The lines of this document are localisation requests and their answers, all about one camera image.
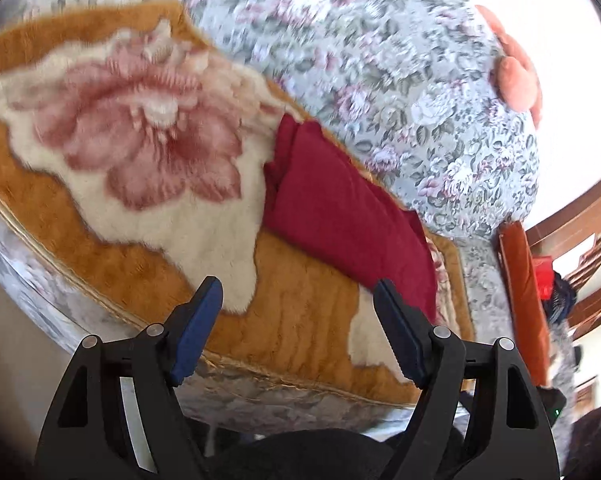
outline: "pink plush toy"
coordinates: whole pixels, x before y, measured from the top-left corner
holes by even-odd
[[[532,60],[522,46],[509,34],[496,15],[487,7],[476,6],[497,35],[505,57],[497,67],[497,85],[503,100],[516,112],[530,111],[538,128],[543,112],[543,93]]]

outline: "beige floor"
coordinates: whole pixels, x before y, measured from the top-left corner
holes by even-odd
[[[28,458],[70,357],[0,286],[0,436]]]

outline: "folded garment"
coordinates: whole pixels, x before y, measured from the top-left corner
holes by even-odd
[[[394,282],[405,303],[436,320],[436,276],[413,211],[360,175],[314,122],[285,115],[264,167],[263,225],[365,287]]]

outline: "wooden furniture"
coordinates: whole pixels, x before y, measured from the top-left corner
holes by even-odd
[[[565,279],[580,290],[601,266],[601,181],[548,219],[527,231],[532,254],[562,256],[594,235],[593,247]],[[601,288],[579,301],[568,317],[577,339],[601,324]]]

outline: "folded red cloth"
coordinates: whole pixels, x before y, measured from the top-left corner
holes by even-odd
[[[361,176],[316,122],[285,115],[264,166],[263,225],[370,290],[389,278],[405,303],[436,319],[436,276],[423,226]]]

